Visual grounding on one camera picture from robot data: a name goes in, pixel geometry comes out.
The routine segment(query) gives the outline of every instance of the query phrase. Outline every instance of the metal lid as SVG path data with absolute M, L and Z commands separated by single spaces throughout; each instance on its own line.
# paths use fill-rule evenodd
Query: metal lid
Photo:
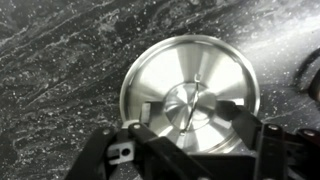
M 161 41 L 132 65 L 123 82 L 123 121 L 139 119 L 186 152 L 227 152 L 239 138 L 215 112 L 231 100 L 257 114 L 259 87 L 249 61 L 210 36 Z

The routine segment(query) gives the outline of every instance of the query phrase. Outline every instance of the black mechanical arm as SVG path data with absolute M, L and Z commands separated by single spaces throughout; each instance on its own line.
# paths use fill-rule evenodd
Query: black mechanical arm
M 320 179 L 320 133 L 299 129 L 289 134 L 275 124 L 262 124 L 233 102 L 220 101 L 217 112 L 232 119 L 235 132 L 256 156 L 188 155 L 144 123 L 115 132 L 96 130 L 66 176 L 67 180 L 107 180 L 117 165 L 132 162 L 145 180 L 286 180 Z

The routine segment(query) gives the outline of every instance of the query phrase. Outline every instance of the speckled stone surface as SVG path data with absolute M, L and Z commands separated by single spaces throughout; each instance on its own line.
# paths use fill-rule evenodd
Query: speckled stone surface
M 320 105 L 304 91 L 320 68 L 319 9 L 318 0 L 0 1 L 1 179 L 63 179 L 94 129 L 120 127 L 130 65 L 182 34 L 220 38 L 249 59 L 263 122 L 319 130 Z M 123 165 L 115 179 L 139 178 Z

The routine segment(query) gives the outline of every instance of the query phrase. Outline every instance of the black granite surface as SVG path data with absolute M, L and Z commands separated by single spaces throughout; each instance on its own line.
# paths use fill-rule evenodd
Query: black granite surface
M 0 179 L 62 179 L 94 129 L 120 127 L 130 65 L 182 34 L 215 36 L 249 59 L 263 122 L 320 129 L 305 93 L 320 68 L 318 0 L 2 0 Z M 123 165 L 115 179 L 139 177 Z

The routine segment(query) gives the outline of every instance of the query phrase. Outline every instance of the stainless steel lid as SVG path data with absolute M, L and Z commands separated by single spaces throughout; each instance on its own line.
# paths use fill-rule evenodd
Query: stainless steel lid
M 146 122 L 187 152 L 228 152 L 239 138 L 216 115 L 220 100 L 257 114 L 260 95 L 251 64 L 219 39 L 185 35 L 155 44 L 136 60 L 122 85 L 120 111 L 123 121 Z

